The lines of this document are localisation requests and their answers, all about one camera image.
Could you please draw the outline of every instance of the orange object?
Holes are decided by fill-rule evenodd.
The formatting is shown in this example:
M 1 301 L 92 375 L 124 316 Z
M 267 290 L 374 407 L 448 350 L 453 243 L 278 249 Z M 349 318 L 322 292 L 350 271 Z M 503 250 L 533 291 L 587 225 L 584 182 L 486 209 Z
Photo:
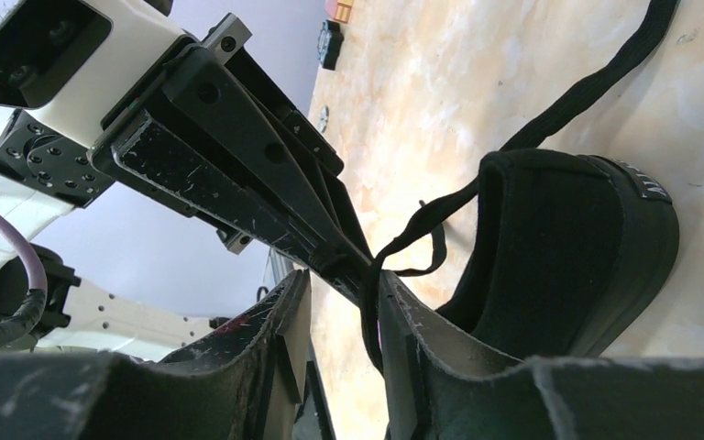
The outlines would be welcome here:
M 334 21 L 349 23 L 354 2 L 355 0 L 325 0 L 325 11 Z

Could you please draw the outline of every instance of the white wall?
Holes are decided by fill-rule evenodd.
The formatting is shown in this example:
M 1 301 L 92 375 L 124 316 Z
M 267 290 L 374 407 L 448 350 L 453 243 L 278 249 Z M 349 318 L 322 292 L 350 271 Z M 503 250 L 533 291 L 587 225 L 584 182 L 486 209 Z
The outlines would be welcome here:
M 227 12 L 254 36 L 247 50 L 303 111 L 317 70 L 323 0 L 176 0 L 171 16 L 203 37 Z M 0 108 L 0 131 L 10 111 Z M 102 288 L 179 314 L 231 316 L 255 301 L 268 250 L 228 253 L 212 227 L 186 219 L 120 185 L 85 210 L 41 233 L 36 243 L 60 253 Z

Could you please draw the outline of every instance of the table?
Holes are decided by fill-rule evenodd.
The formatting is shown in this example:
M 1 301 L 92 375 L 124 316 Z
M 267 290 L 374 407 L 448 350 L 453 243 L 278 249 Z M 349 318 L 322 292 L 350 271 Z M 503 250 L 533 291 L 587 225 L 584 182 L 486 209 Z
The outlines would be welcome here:
M 420 199 L 451 193 L 482 156 L 635 31 L 646 0 L 356 0 L 336 71 L 321 71 L 310 119 L 324 133 L 374 252 L 398 235 Z M 606 356 L 704 357 L 704 1 L 682 0 L 663 45 L 542 148 L 600 154 L 647 170 L 671 192 L 681 224 L 674 272 Z M 476 206 L 446 225 L 448 259 L 407 280 L 436 307 L 473 246 Z M 386 267 L 426 267 L 423 239 Z M 313 284 L 313 341 L 339 439 L 382 438 L 383 382 L 360 338 L 358 309 Z

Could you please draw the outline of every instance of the purple cable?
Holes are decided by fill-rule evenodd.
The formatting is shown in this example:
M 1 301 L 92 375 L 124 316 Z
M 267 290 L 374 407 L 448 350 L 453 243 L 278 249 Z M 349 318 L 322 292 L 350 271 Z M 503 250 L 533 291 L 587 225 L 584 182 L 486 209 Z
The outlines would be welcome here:
M 15 342 L 39 322 L 47 302 L 47 273 L 36 250 L 0 215 L 0 234 L 15 249 L 26 268 L 28 293 L 15 314 L 0 322 L 0 347 Z

